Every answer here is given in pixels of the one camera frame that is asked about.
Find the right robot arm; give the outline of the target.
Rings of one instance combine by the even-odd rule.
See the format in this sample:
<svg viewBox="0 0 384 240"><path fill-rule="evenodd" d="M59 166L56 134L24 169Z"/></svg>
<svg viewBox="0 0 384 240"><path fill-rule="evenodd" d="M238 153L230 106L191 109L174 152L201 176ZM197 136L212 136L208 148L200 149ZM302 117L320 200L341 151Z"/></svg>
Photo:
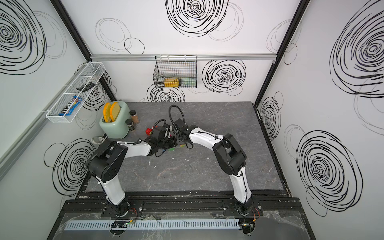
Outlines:
<svg viewBox="0 0 384 240"><path fill-rule="evenodd" d="M220 168L230 176L237 200L237 211L247 215L252 208L253 197L246 177L247 155L231 134L216 135L178 119L172 130L183 143L198 144L213 151Z"/></svg>

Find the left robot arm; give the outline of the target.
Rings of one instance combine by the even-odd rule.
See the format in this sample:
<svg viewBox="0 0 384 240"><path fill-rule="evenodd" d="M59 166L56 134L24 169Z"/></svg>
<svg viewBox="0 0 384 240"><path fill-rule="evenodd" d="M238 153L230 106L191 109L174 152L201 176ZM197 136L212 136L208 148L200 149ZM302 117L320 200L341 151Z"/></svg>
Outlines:
<svg viewBox="0 0 384 240"><path fill-rule="evenodd" d="M124 160L156 155L159 150L165 152L177 144L177 138L170 134L169 127L155 127L144 140L122 142L107 139L88 159L88 171L102 186L109 206L118 217L126 215L130 208L119 180L119 171Z"/></svg>

